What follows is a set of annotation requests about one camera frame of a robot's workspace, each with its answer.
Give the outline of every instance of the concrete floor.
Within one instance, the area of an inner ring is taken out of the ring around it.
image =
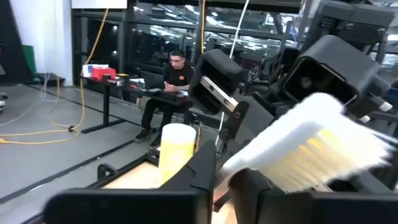
[[[30,133],[60,129],[49,120],[49,111],[54,106],[56,90],[47,90],[46,100],[21,116],[30,105],[40,100],[41,86],[13,86],[0,88],[9,99],[0,115],[0,135]],[[80,92],[75,88],[64,88],[59,106],[51,118],[62,124],[76,125],[81,118]],[[85,91],[86,119],[80,129],[102,122],[102,95]],[[0,224],[18,224],[40,212],[45,201],[62,189],[85,187],[96,181],[96,168],[108,163],[120,168],[148,151],[148,142],[118,147],[134,138],[141,130],[141,111],[133,105],[111,100],[110,120],[119,117],[128,120],[78,138],[58,143],[40,145],[0,145]],[[152,124],[160,123],[155,115]],[[205,128],[201,144],[214,139],[216,131]],[[42,142],[70,138],[72,133],[41,134],[36,136],[0,137],[8,141]]]

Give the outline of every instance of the red box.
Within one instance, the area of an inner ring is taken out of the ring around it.
[[[116,70],[113,68],[93,68],[92,77],[98,80],[102,80],[104,75],[111,75],[111,79],[116,78]]]

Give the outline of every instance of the man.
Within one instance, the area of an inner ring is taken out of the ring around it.
[[[164,85],[166,92],[175,93],[177,91],[187,91],[189,89],[189,83],[193,75],[193,68],[185,61],[184,52],[176,49],[170,53],[170,63],[164,67]],[[146,105],[144,114],[141,119],[142,131],[136,136],[136,142],[142,142],[143,140],[150,137],[150,122],[154,115],[154,111],[159,108],[163,112],[163,119],[160,124],[159,134],[155,140],[149,145],[151,149],[157,149],[160,146],[160,140],[162,137],[162,128],[171,123],[172,116],[175,111],[184,112],[184,124],[189,124],[191,114],[189,113],[189,103],[183,106],[170,105],[159,100],[150,99]]]

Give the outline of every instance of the laptop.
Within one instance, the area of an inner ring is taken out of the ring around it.
[[[145,88],[147,90],[156,89],[156,88],[164,90],[163,75],[142,71],[141,76],[145,81]]]

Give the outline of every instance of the paper cup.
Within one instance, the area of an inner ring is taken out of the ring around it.
[[[164,184],[193,156],[197,131],[186,124],[172,123],[163,127],[160,144],[160,179]]]

